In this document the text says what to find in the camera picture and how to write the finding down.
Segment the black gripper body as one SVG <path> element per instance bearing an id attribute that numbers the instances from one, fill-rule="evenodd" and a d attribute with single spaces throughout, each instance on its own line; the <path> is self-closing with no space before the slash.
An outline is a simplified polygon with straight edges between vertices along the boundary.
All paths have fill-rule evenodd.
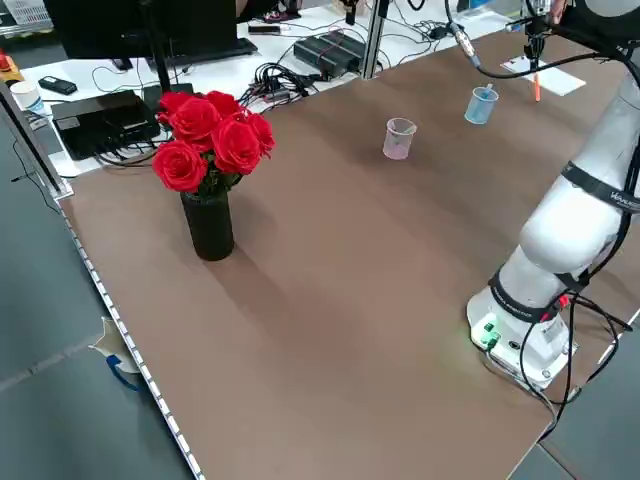
<path id="1" fill-rule="evenodd" d="M 529 13 L 524 18 L 528 48 L 543 48 L 548 31 L 548 15 Z"/>

